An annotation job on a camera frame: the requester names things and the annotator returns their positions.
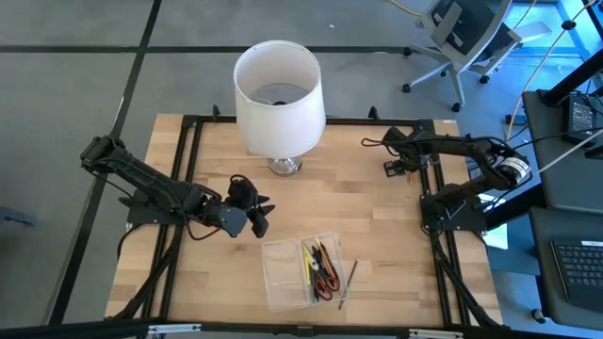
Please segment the wooden tabletop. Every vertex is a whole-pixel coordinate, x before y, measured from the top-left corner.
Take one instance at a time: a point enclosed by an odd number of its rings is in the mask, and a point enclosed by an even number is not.
[[[145,161],[170,174],[182,115],[158,115]],[[458,135],[455,121],[435,121],[438,134]],[[365,326],[441,326],[429,238],[421,222],[418,174],[387,178],[383,162],[392,156],[383,147],[365,148],[362,137],[381,139],[387,127],[327,125],[322,140],[305,155],[301,171],[283,178],[272,174],[266,159],[249,154],[235,123],[205,123],[194,182],[223,196],[229,177],[240,173],[252,180],[276,209],[269,215],[266,236],[257,239],[248,223],[231,238],[218,233],[196,242],[185,234],[175,275],[169,319],[191,322],[321,324]],[[405,133],[410,129],[402,128]],[[192,129],[185,148],[185,168]],[[442,156],[446,183],[468,179],[465,161]],[[435,180],[430,169],[432,190]],[[191,224],[196,235],[210,229]],[[155,248],[157,225],[132,233],[125,241],[107,315],[120,311],[146,279]],[[337,302],[282,313],[271,313],[264,284],[261,245],[267,241],[333,232],[338,235],[346,276],[359,264],[343,309]],[[501,321],[488,257],[471,233],[456,232],[464,282],[480,305]],[[158,314],[163,291],[159,282],[152,315]],[[452,285],[448,297],[453,320],[459,322]]]

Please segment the chair wheel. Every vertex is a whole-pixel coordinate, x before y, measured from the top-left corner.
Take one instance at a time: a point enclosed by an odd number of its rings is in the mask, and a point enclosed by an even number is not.
[[[541,310],[541,309],[531,310],[531,317],[533,317],[534,320],[536,320],[536,322],[539,324],[546,323],[545,315],[543,315],[543,310]]]

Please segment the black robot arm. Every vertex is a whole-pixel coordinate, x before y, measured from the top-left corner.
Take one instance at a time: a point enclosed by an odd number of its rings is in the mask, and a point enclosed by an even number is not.
[[[391,127],[381,143],[390,153],[395,152],[399,160],[388,161],[383,167],[389,177],[424,169],[437,153],[475,160],[481,169],[479,177],[460,185],[447,184],[437,193],[422,197],[423,218],[428,225],[437,227],[442,221],[452,220],[468,200],[475,200],[490,189],[512,189],[530,172],[530,163],[525,156],[504,142],[495,143],[493,140],[496,141],[493,137],[438,136],[422,129],[406,136],[398,128]],[[499,158],[502,161],[495,165]]]
[[[82,167],[89,172],[114,173],[144,193],[144,202],[161,213],[181,220],[223,229],[234,237],[241,233],[247,219],[253,223],[255,236],[262,237],[269,226],[266,214],[272,206],[261,207],[269,198],[259,196],[249,179],[242,175],[231,177],[229,196],[222,201],[216,191],[201,185],[174,181],[158,170],[136,159],[121,140],[95,137],[81,154]],[[120,199],[132,206],[135,199]]]

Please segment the lamp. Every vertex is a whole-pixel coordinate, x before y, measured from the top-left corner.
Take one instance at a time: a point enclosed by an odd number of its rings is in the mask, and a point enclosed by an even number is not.
[[[266,41],[238,59],[234,77],[236,124],[249,151],[267,157],[277,174],[297,172],[302,154],[318,144],[326,123],[317,59],[297,43]],[[250,99],[272,85],[290,85],[307,93],[291,103],[267,105]]]

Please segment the gray floor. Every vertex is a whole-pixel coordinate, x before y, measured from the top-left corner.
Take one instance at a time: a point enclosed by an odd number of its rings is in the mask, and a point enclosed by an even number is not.
[[[415,10],[427,6],[400,2]],[[5,0],[0,3],[0,44],[137,44],[151,4],[151,0]],[[509,23],[522,15],[520,9],[512,10]],[[551,8],[538,8],[532,16],[549,20],[551,28],[561,21]],[[250,45],[268,39],[308,45],[427,43],[414,20],[381,0],[258,0],[253,5],[236,0],[171,0],[162,5],[151,44]],[[548,43],[535,41],[531,46]],[[572,43],[562,40],[562,46]],[[317,57],[330,115],[364,117],[375,105],[384,118],[456,119],[463,133],[500,137],[504,115],[513,111],[540,61],[534,56],[512,56],[487,85],[480,84],[475,74],[464,74],[467,104],[454,114],[449,107],[456,99],[447,78],[435,77],[410,94],[399,91],[407,80],[433,66],[425,57]],[[217,104],[224,114],[233,114],[232,69],[237,58],[235,54],[148,55],[123,128],[128,149],[144,156],[157,113],[204,114]],[[39,219],[35,228],[0,226],[1,328],[44,320],[90,188],[91,177],[79,168],[78,156],[91,137],[110,130],[132,61],[131,55],[0,54],[4,141],[0,205]],[[552,57],[530,88],[549,88],[580,62],[577,56]],[[516,142],[524,138],[530,138],[528,133]],[[67,313],[69,322],[98,320],[105,312],[126,214],[117,202],[119,196],[106,188]],[[503,318],[512,328],[597,336],[593,331],[531,321],[528,310],[538,306],[537,299],[526,297],[535,288],[532,277],[497,272],[495,281]],[[215,337],[221,335],[232,337]]]

